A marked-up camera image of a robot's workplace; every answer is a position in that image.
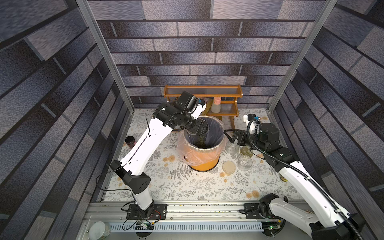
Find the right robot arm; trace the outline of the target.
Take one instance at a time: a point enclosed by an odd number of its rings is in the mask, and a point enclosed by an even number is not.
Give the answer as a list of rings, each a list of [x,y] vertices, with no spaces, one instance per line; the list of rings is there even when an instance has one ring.
[[[229,130],[224,134],[232,144],[249,145],[251,151],[262,153],[263,160],[294,186],[313,211],[308,213],[276,194],[268,194],[259,200],[258,208],[245,208],[243,214],[247,217],[259,215],[265,219],[277,217],[301,229],[313,240],[363,238],[363,217],[349,213],[310,176],[294,154],[280,144],[280,131],[275,125],[252,119],[248,121],[246,130],[231,131],[231,136]]]

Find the glass tea jar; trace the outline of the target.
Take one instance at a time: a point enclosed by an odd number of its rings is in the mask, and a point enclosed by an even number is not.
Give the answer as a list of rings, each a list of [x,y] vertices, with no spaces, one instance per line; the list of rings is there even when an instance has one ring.
[[[246,172],[253,165],[253,160],[248,155],[241,155],[237,161],[237,167],[240,171]]]

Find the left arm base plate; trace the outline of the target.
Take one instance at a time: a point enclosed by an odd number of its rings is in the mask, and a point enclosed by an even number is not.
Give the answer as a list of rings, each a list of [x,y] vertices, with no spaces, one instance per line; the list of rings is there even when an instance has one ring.
[[[146,210],[142,210],[136,204],[130,204],[127,211],[127,220],[165,220],[167,217],[167,204],[152,203]]]

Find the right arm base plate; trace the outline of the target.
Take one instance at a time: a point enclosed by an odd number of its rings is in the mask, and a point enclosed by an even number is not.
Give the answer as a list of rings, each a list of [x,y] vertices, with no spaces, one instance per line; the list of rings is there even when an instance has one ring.
[[[246,203],[244,209],[239,210],[241,214],[246,216],[247,220],[281,220],[282,218],[267,212],[267,207],[259,203]]]

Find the green jar lid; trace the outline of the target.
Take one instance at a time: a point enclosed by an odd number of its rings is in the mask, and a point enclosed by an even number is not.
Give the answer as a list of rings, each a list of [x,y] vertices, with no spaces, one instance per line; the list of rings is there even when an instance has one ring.
[[[250,148],[248,148],[247,146],[241,147],[240,153],[241,153],[241,155],[248,156],[250,158],[253,156],[253,153],[251,152]]]

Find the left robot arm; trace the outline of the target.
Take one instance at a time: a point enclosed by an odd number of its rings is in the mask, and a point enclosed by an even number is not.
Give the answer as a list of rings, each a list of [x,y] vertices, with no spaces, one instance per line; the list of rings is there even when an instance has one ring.
[[[111,164],[112,170],[129,187],[135,204],[142,211],[152,208],[154,202],[148,190],[151,179],[144,173],[150,157],[176,127],[193,135],[204,135],[209,130],[208,123],[200,118],[205,109],[203,99],[186,91],[175,101],[158,105],[135,146],[124,158]]]

